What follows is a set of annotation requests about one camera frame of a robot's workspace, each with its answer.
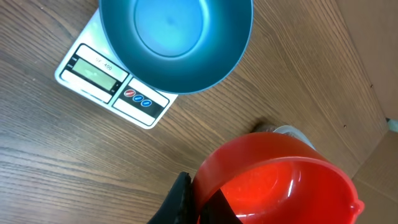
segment digital kitchen scale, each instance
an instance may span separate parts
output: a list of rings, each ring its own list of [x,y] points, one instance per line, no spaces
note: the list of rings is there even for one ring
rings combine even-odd
[[[56,69],[55,79],[145,129],[153,128],[178,97],[149,88],[122,66],[98,9]]]

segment black object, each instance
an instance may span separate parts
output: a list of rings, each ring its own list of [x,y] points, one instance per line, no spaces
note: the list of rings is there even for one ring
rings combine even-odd
[[[181,172],[159,211],[148,224],[196,224],[197,220],[191,177],[188,173]],[[242,224],[221,190],[209,199],[200,214],[200,224],[216,223]]]
[[[191,224],[195,223],[195,207],[192,200],[191,177],[181,172],[170,189],[159,211],[148,224]]]

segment blue bowl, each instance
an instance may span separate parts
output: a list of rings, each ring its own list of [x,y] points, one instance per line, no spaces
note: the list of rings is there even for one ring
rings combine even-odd
[[[252,0],[99,0],[114,53],[140,81],[168,93],[213,87],[249,42]]]

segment red bowl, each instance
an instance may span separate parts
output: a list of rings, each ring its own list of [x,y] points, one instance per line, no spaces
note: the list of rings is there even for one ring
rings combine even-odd
[[[204,161],[193,180],[198,216],[218,189],[243,223],[351,224],[364,209],[342,170],[277,133],[241,136]]]

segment wood grain surface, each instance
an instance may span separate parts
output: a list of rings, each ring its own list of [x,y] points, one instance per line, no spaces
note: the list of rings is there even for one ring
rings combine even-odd
[[[54,80],[95,0],[0,0],[0,222],[145,223],[180,171],[262,119],[353,176],[387,125],[336,2],[254,3],[236,70],[146,131]]]

